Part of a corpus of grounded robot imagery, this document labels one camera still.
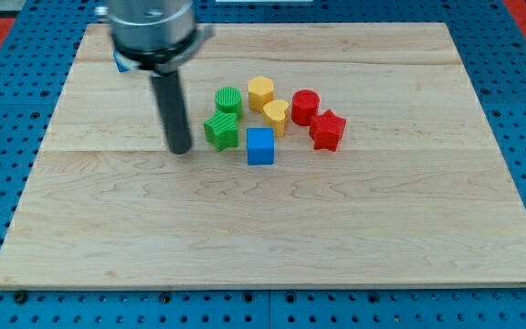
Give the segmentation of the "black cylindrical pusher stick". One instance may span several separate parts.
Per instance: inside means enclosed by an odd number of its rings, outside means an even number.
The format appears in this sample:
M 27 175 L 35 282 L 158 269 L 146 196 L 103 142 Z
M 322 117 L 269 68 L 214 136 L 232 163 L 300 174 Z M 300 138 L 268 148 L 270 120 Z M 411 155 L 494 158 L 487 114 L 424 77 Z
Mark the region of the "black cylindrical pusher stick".
M 185 154 L 192 147 L 192 136 L 178 71 L 153 73 L 151 83 L 168 148 L 173 154 Z

